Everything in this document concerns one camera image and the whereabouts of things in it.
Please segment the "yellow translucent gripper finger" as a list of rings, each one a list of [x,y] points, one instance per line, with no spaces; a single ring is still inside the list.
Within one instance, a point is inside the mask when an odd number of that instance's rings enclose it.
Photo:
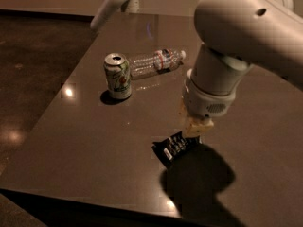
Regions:
[[[206,131],[209,131],[214,127],[214,123],[210,118],[199,119],[190,117],[185,122],[184,137],[194,138],[201,136]]]
[[[185,122],[186,116],[187,116],[187,109],[185,107],[184,101],[180,100],[180,106],[179,106],[179,121],[181,123]]]

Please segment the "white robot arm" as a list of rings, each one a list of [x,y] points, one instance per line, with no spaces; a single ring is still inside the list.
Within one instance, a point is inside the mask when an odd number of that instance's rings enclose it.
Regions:
[[[255,65],[303,89],[303,20],[293,0],[199,0],[194,25],[202,43],[183,86],[185,137],[226,114]]]

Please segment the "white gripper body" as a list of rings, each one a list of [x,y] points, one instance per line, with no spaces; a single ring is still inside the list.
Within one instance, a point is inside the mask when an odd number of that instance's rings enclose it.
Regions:
[[[236,92],[227,96],[214,96],[203,92],[191,78],[192,69],[186,73],[182,90],[182,99],[187,111],[194,117],[215,118],[228,112],[236,98]]]

